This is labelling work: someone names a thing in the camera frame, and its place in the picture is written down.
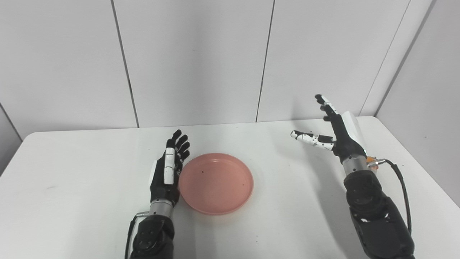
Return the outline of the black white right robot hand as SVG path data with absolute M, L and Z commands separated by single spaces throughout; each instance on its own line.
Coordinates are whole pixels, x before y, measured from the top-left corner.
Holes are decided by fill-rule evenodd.
M 317 94 L 315 99 L 320 104 L 320 109 L 326 113 L 323 120 L 330 122 L 335 135 L 315 135 L 292 131 L 290 136 L 311 146 L 332 151 L 341 162 L 358 155 L 367 158 L 363 137 L 355 116 L 349 111 L 343 114 L 338 113 L 324 95 Z

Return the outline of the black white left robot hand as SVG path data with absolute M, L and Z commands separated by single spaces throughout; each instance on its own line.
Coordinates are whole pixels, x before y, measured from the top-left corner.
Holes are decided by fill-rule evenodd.
M 167 201 L 173 207 L 179 201 L 179 177 L 184 161 L 190 156 L 188 136 L 180 129 L 166 141 L 163 155 L 156 161 L 150 185 L 151 203 Z

